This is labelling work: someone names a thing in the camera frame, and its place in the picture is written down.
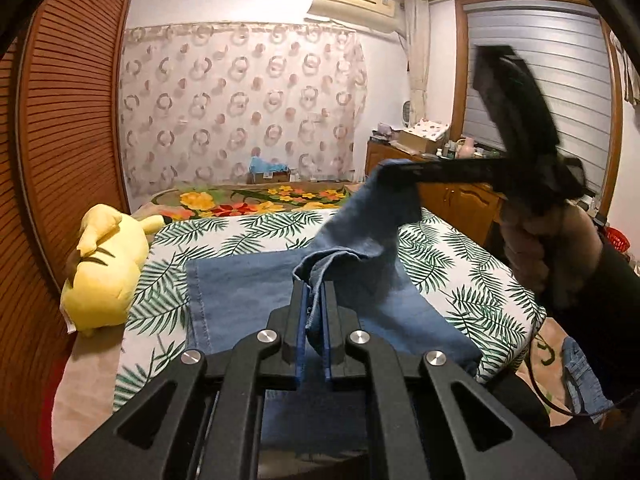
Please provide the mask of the person's right hand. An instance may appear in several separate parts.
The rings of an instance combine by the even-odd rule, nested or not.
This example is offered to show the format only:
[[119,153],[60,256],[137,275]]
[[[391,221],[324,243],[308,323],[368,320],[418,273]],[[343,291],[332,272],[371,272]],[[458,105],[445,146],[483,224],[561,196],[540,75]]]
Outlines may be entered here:
[[541,216],[508,200],[500,212],[504,253],[516,280],[546,308],[564,308],[597,269],[603,242],[588,214],[567,202]]

